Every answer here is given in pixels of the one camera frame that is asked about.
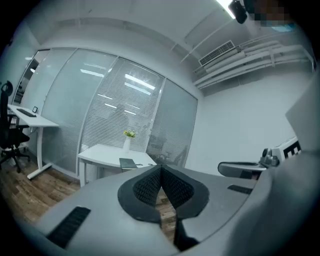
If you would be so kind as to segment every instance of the air vent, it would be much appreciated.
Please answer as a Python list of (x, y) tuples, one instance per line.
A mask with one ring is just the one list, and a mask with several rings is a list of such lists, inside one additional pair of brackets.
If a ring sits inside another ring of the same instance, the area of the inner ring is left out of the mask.
[(220, 45), (219, 47), (217, 47), (216, 49), (214, 49), (213, 51), (208, 53), (206, 56), (201, 58), (199, 60), (200, 65), (204, 66), (204, 65), (208, 64), (209, 62), (213, 61), (214, 59), (218, 58), (222, 54), (225, 54), (226, 52), (228, 52), (234, 48), (235, 48), (235, 45), (231, 40), (228, 42), (225, 42), (224, 44)]

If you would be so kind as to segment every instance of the glass wall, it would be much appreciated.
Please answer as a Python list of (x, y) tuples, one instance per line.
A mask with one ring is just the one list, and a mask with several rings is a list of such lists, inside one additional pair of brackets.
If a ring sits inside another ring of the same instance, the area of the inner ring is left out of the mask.
[(35, 73), (37, 67), (39, 66), (39, 63), (41, 63), (44, 60), (44, 58), (47, 56), (48, 53), (49, 53), (49, 50), (40, 50), (36, 53), (34, 58), (27, 57), (32, 60), (29, 63), (28, 67), (26, 68), (21, 81), (19, 82), (18, 88), (13, 98), (14, 105), (20, 106), (22, 98), (25, 94), (25, 91), (27, 89), (27, 86), (29, 84), (31, 77)]
[(51, 49), (34, 71), (23, 95), (21, 106), (30, 110), (37, 107), (41, 114), (48, 91), (57, 74), (75, 49)]
[(115, 56), (78, 49), (56, 76), (41, 115), (59, 125), (43, 130), (44, 159), (76, 173), (76, 157), (83, 120), (95, 91)]
[[(36, 67), (22, 107), (59, 127), (45, 128), (42, 155), (60, 170), (77, 172), (77, 155), (96, 144), (123, 147), (125, 130), (136, 137), (130, 149), (158, 164), (184, 166), (193, 133), (197, 99), (156, 72), (123, 58), (85, 49), (51, 49)], [(36, 153), (36, 133), (29, 147)], [(87, 179), (96, 168), (87, 166)]]
[[(144, 152), (164, 78), (125, 59), (118, 59), (94, 96), (83, 127), (80, 151), (96, 144), (123, 147), (125, 130), (136, 137), (131, 150)], [(94, 169), (88, 166), (88, 179)]]
[(198, 100), (166, 80), (146, 153), (157, 164), (185, 166)]

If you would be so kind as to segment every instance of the table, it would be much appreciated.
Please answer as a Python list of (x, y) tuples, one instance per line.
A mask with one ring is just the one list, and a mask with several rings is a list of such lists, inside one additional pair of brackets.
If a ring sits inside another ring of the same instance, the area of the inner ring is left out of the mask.
[(129, 150), (126, 153), (123, 148), (108, 146), (102, 144), (96, 144), (93, 147), (78, 154), (80, 159), (79, 163), (79, 176), (80, 176), (80, 186), (83, 187), (86, 184), (86, 171), (87, 164), (101, 166), (101, 167), (119, 167), (119, 158), (132, 159), (138, 168), (143, 168), (149, 166), (149, 164), (156, 165), (156, 163), (148, 156), (147, 153)]
[[(51, 122), (48, 119), (45, 119), (44, 117), (42, 117), (37, 113), (33, 113), (28, 108), (15, 106), (11, 104), (8, 104), (8, 108), (17, 116), (18, 119), (23, 120), (29, 127), (38, 128), (38, 136), (37, 136), (37, 142), (36, 142), (36, 158), (38, 163), (38, 169), (33, 171), (27, 176), (28, 179), (31, 180), (33, 177), (37, 176), (38, 174), (42, 173), (44, 170), (52, 166), (52, 163), (47, 163), (45, 166), (42, 165), (42, 137), (43, 137), (44, 127), (58, 127), (59, 125), (54, 122)], [(23, 109), (25, 111), (28, 111), (29, 113), (36, 115), (36, 117), (29, 117), (21, 113), (20, 111), (18, 111), (18, 109)]]

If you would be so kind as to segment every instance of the notebook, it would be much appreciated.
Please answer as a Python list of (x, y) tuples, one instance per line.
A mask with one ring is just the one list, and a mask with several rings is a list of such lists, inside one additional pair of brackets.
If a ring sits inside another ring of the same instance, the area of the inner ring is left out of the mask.
[(132, 159), (129, 158), (119, 158), (120, 161), (120, 167), (123, 170), (132, 170), (137, 169), (137, 165)]

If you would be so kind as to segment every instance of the office chair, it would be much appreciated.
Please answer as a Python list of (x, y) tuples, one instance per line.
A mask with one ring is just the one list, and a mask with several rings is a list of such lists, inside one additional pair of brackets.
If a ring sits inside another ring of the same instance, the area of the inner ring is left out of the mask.
[(16, 157), (25, 157), (28, 158), (30, 162), (30, 157), (26, 154), (21, 154), (19, 151), (19, 145), (22, 142), (29, 141), (29, 137), (23, 134), (23, 129), (28, 128), (28, 125), (16, 125), (15, 128), (10, 128), (11, 120), (13, 117), (16, 117), (14, 114), (8, 114), (8, 99), (13, 92), (12, 84), (7, 81), (1, 87), (1, 98), (0, 98), (0, 147), (2, 149), (9, 148), (9, 151), (2, 151), (1, 155), (5, 155), (4, 158), (0, 161), (0, 170), (1, 164), (7, 161), (10, 158), (13, 158), (17, 172), (21, 172), (21, 168), (17, 161)]

